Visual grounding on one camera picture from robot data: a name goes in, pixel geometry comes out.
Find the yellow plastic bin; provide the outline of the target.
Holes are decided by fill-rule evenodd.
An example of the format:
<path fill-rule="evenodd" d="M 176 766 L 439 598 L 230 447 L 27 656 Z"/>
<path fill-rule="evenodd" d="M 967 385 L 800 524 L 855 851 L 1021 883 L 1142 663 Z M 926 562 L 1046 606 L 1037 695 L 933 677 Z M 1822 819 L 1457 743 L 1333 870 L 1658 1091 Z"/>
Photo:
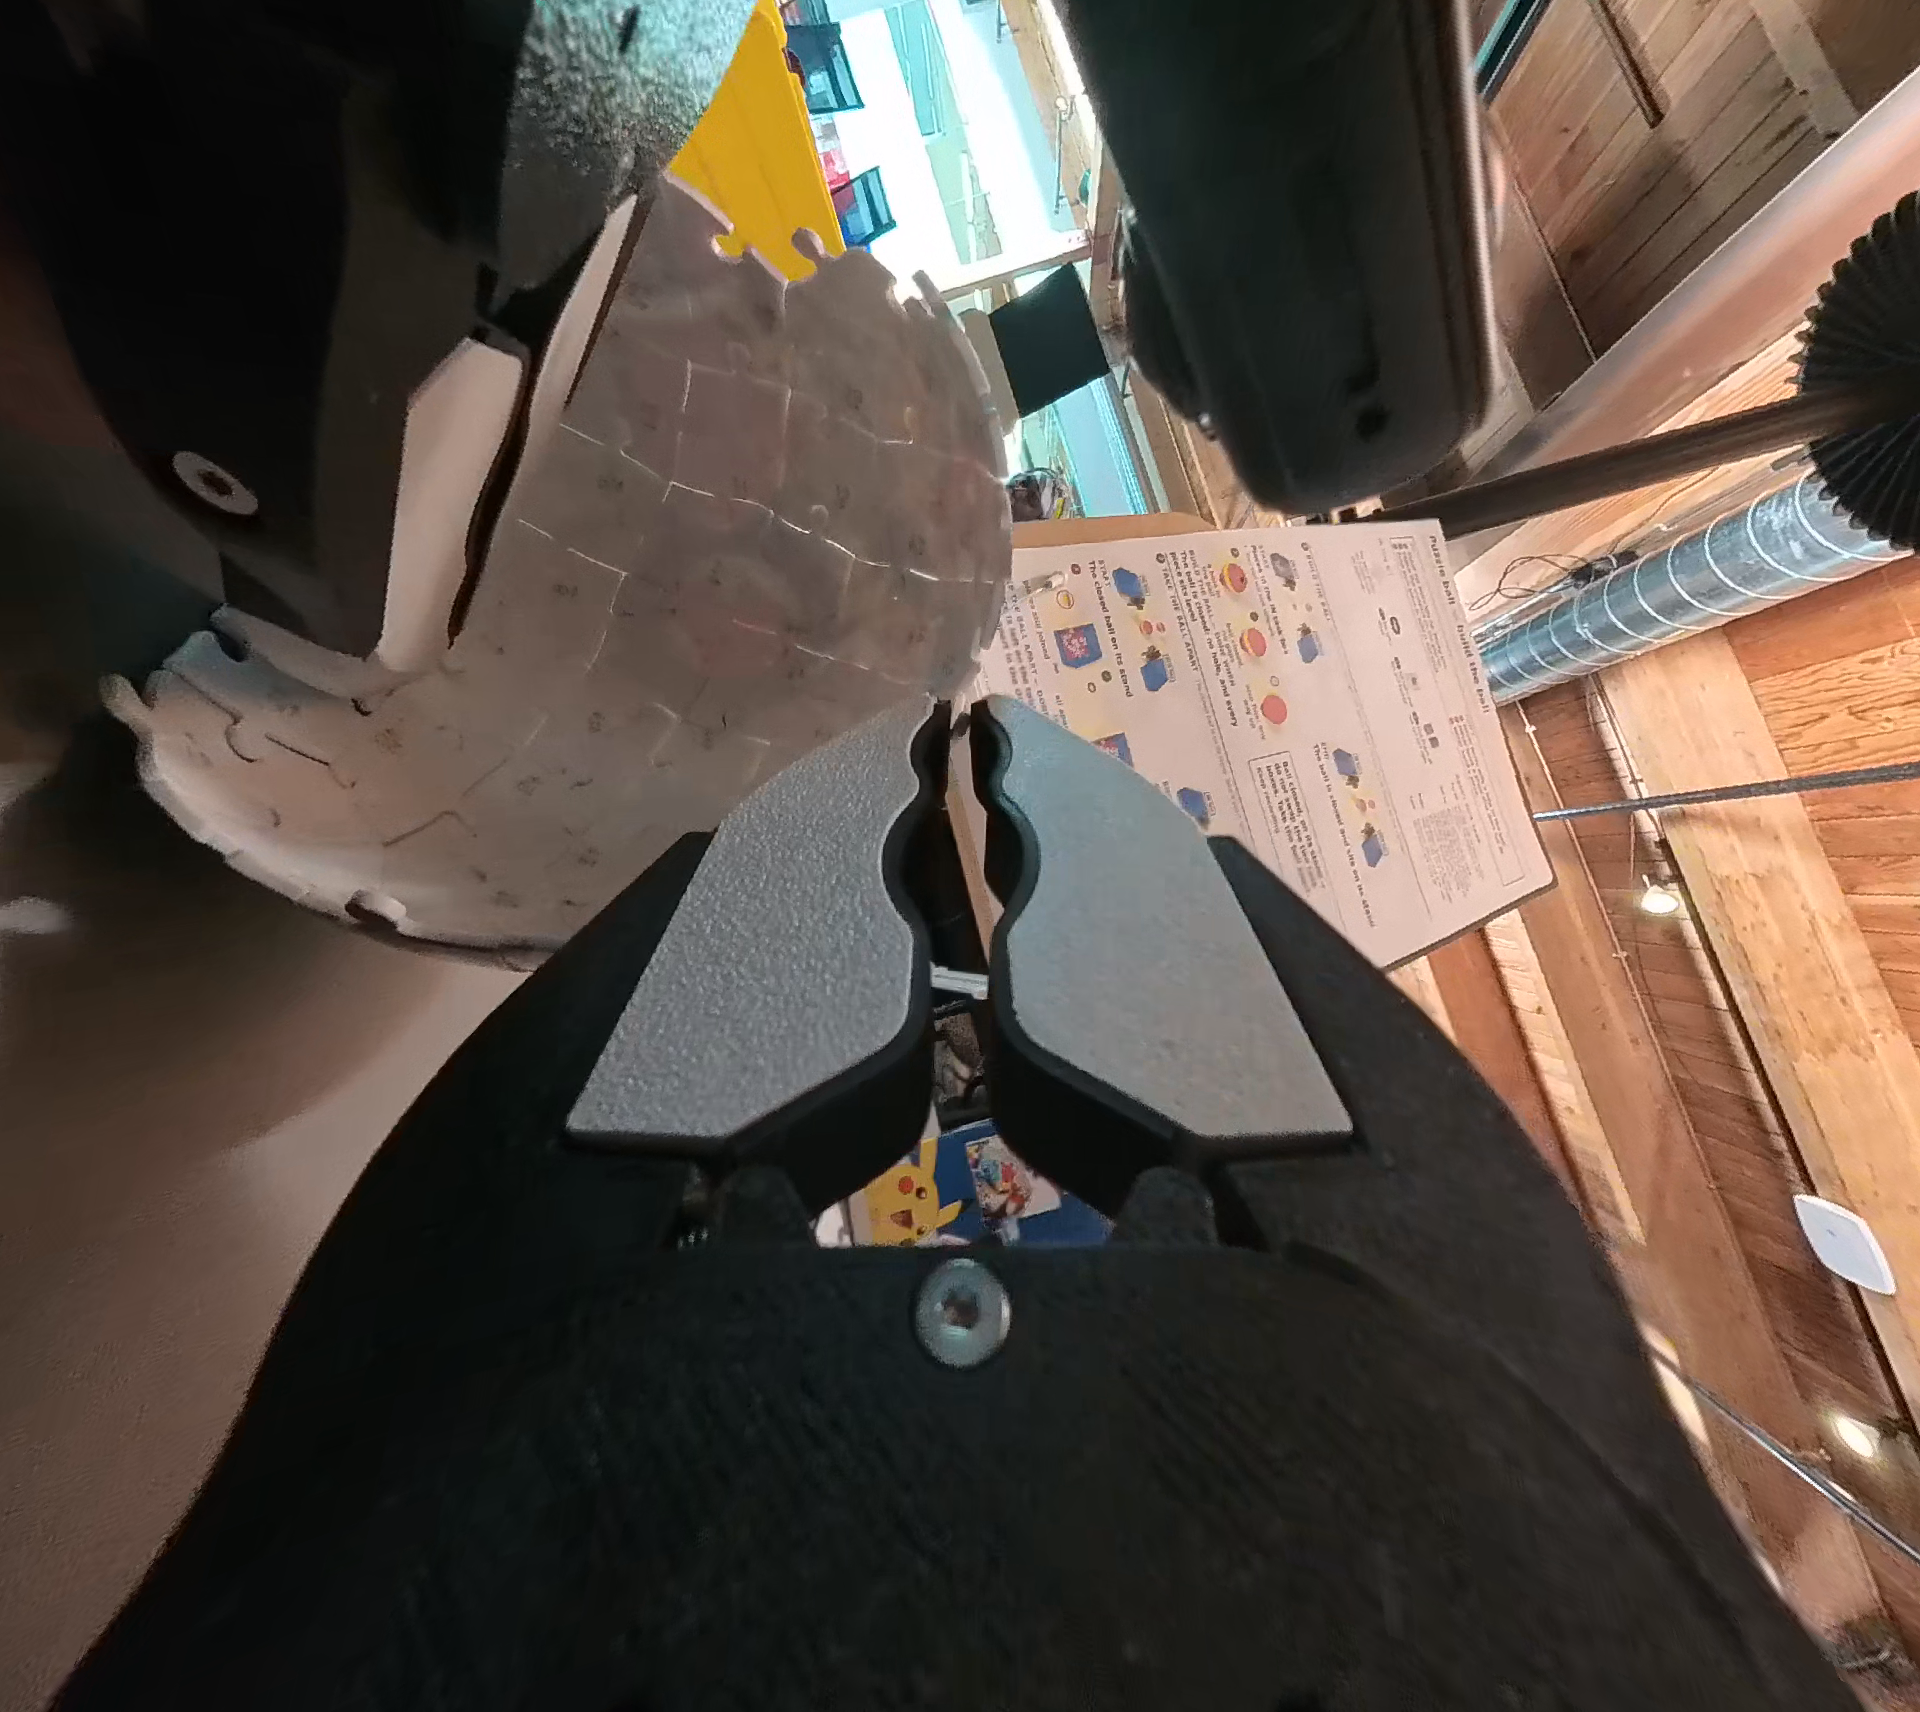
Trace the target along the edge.
<path fill-rule="evenodd" d="M 754 251 L 800 280 L 818 265 L 794 237 L 807 230 L 837 256 L 843 230 L 803 84 L 786 60 L 782 3 L 757 0 L 725 78 L 668 173 L 729 219 L 721 240 L 729 252 Z"/>

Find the thin steel tension rod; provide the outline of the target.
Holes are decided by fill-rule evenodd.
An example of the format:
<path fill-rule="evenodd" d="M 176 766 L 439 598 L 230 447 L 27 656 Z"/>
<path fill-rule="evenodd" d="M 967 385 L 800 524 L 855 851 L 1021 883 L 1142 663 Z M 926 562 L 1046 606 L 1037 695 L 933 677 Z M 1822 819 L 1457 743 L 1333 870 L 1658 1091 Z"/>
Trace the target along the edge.
<path fill-rule="evenodd" d="M 1831 1510 L 1836 1510 L 1847 1522 L 1854 1522 L 1860 1532 L 1870 1533 L 1877 1543 L 1881 1543 L 1888 1550 L 1893 1550 L 1897 1560 L 1918 1565 L 1918 1546 L 1895 1532 L 1890 1522 L 1884 1522 L 1877 1512 L 1860 1503 L 1860 1497 L 1836 1485 L 1811 1455 L 1792 1450 L 1782 1439 L 1775 1439 L 1770 1430 L 1764 1430 L 1758 1422 L 1747 1419 L 1742 1411 L 1738 1411 L 1728 1401 L 1724 1401 L 1715 1389 L 1708 1389 L 1703 1380 L 1699 1380 L 1692 1372 L 1688 1372 L 1679 1362 L 1672 1362 L 1665 1350 L 1654 1350 L 1652 1364 L 1665 1372 L 1665 1378 L 1672 1387 L 1688 1389 L 1696 1407 L 1703 1407 L 1711 1411 L 1720 1426 L 1738 1430 L 1747 1446 L 1758 1449 L 1764 1458 L 1775 1461 L 1785 1474 L 1789 1474 L 1797 1485 L 1811 1490 L 1821 1500 L 1825 1500 Z"/>
<path fill-rule="evenodd" d="M 1789 795 L 1822 795 L 1822 793 L 1836 793 L 1836 788 L 1881 788 L 1881 786 L 1895 786 L 1895 784 L 1915 784 L 1918 780 L 1918 761 L 1895 761 L 1895 763 L 1870 763 L 1870 766 L 1856 766 L 1856 769 L 1822 769 L 1822 773 L 1803 773 L 1803 776 L 1786 776 L 1786 779 L 1767 779 L 1767 780 L 1747 780 L 1747 784 L 1724 784 L 1724 786 L 1703 786 L 1703 788 L 1679 788 L 1679 793 L 1658 793 L 1658 795 L 1627 795 L 1614 797 L 1606 802 L 1585 802 L 1585 807 L 1553 807 L 1553 808 L 1539 808 L 1532 812 L 1533 826 L 1565 826 L 1574 819 L 1599 819 L 1599 818 L 1614 818 L 1614 815 L 1667 815 L 1667 812 L 1681 812 L 1681 808 L 1706 808 L 1706 807 L 1731 807 L 1731 802 L 1758 802 L 1758 801 L 1774 801 L 1774 797 L 1789 797 Z"/>

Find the white ceiling device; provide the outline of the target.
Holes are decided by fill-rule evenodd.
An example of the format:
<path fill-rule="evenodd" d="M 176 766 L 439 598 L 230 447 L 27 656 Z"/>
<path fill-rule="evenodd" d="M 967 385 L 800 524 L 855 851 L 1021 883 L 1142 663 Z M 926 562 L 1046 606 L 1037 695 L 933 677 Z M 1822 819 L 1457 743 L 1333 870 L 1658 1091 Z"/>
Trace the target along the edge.
<path fill-rule="evenodd" d="M 1829 1273 L 1877 1297 L 1897 1296 L 1893 1261 L 1868 1221 L 1822 1196 L 1796 1196 L 1792 1214 Z"/>

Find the person's left hand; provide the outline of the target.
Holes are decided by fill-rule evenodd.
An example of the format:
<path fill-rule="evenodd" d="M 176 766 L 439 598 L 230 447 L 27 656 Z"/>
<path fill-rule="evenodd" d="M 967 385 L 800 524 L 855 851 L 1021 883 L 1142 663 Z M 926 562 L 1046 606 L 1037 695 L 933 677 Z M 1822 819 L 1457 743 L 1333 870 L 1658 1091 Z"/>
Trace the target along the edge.
<path fill-rule="evenodd" d="M 39 272 L 2 199 L 2 501 L 90 522 L 158 520 L 168 504 L 109 433 Z"/>

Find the white instruction sheet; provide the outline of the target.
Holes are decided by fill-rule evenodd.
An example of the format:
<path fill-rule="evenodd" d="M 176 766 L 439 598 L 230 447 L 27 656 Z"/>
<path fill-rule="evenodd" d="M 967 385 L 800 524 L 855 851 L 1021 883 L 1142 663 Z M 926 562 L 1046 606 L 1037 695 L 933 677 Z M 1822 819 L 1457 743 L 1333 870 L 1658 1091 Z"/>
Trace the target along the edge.
<path fill-rule="evenodd" d="M 1553 883 L 1432 522 L 1015 548 L 974 695 L 1139 769 L 1383 971 Z"/>

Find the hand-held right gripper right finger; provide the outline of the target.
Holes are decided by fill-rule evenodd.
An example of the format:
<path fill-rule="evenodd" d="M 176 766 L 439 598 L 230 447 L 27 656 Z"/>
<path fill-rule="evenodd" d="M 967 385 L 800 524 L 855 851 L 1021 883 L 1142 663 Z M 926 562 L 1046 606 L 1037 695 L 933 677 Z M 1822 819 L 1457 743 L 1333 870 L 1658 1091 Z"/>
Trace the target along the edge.
<path fill-rule="evenodd" d="M 1167 793 L 1025 704 L 974 704 L 1000 902 L 993 1116 L 1046 1178 L 1119 1212 L 1150 1169 L 1354 1147 L 1354 1116 L 1211 841 Z"/>

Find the black table lamp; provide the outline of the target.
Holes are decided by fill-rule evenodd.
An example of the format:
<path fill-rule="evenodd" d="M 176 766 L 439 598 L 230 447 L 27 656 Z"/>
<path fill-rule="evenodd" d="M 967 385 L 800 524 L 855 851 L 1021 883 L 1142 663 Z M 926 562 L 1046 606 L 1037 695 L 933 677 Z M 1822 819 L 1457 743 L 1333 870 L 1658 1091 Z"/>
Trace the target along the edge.
<path fill-rule="evenodd" d="M 1443 492 L 1381 520 L 1433 520 L 1447 536 L 1472 536 L 1782 449 L 1810 452 L 1847 522 L 1918 548 L 1918 192 L 1874 219 L 1821 287 L 1792 398 Z"/>

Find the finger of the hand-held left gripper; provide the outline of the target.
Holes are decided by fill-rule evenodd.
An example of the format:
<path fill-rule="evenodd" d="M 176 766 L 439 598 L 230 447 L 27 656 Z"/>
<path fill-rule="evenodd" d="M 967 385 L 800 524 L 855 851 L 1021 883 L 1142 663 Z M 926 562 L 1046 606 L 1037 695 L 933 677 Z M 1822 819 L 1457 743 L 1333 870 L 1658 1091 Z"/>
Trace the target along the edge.
<path fill-rule="evenodd" d="M 468 338 L 409 401 L 376 644 L 376 663 L 386 672 L 432 670 L 451 641 L 475 511 L 523 381 L 526 356 Z"/>
<path fill-rule="evenodd" d="M 650 209 L 653 192 L 628 195 L 590 245 L 573 252 L 553 277 L 516 295 L 505 309 L 514 324 L 539 327 L 539 342 L 521 344 L 511 335 L 501 342 L 503 351 L 530 354 L 530 363 L 516 381 L 505 429 L 491 447 L 468 520 L 464 573 L 451 604 L 447 638 L 459 638 L 464 630 L 494 531 L 514 501 L 521 474 L 530 466 L 530 452 L 560 429 L 578 388 Z"/>

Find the colourful puzzle box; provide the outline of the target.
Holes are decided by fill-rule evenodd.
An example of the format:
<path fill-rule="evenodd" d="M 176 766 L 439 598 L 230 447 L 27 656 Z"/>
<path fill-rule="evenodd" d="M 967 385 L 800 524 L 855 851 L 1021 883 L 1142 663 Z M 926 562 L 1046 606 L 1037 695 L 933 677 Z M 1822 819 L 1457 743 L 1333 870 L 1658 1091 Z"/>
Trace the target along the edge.
<path fill-rule="evenodd" d="M 849 1201 L 862 1248 L 1096 1248 L 1110 1221 L 1025 1161 L 993 1119 L 928 1133 Z"/>

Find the partly built puzzle ball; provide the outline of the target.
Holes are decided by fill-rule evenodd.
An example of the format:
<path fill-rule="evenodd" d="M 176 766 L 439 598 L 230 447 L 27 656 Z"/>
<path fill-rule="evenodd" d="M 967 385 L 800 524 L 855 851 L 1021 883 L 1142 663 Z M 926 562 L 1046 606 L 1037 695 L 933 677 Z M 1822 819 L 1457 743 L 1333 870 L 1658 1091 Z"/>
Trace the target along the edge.
<path fill-rule="evenodd" d="M 974 677 L 1012 520 L 964 331 L 868 252 L 807 242 L 789 280 L 725 227 L 661 178 L 432 670 L 229 599 L 104 681 L 186 837 L 311 915 L 533 971 L 786 763 Z"/>

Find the silver ventilation duct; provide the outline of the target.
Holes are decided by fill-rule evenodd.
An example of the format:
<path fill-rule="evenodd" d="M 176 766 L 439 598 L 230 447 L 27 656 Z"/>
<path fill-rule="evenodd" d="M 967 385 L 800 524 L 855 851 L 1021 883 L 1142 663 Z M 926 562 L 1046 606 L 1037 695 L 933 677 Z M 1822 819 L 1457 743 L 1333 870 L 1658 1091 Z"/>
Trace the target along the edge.
<path fill-rule="evenodd" d="M 1496 704 L 1517 704 L 1860 577 L 1915 548 L 1870 534 L 1803 474 L 1478 636 L 1485 684 Z"/>

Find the black square panel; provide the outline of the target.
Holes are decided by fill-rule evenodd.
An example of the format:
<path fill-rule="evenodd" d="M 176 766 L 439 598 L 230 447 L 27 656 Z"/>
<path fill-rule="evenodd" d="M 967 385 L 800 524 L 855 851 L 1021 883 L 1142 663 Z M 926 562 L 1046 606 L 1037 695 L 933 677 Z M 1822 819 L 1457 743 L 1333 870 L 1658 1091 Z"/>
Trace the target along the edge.
<path fill-rule="evenodd" d="M 1053 267 L 1037 287 L 993 309 L 987 323 L 1018 416 L 1033 416 L 1111 379 L 1107 342 L 1074 265 Z"/>

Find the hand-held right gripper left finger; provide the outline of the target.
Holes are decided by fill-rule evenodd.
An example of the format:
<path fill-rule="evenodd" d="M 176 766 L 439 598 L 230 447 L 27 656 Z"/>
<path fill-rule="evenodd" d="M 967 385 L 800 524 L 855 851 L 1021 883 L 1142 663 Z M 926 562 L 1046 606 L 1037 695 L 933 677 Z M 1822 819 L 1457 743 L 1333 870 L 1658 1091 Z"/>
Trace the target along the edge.
<path fill-rule="evenodd" d="M 769 1168 L 807 1212 L 918 1147 L 930 957 L 908 855 L 944 748 L 947 704 L 921 695 L 725 815 L 568 1114 L 573 1143 L 712 1178 Z"/>

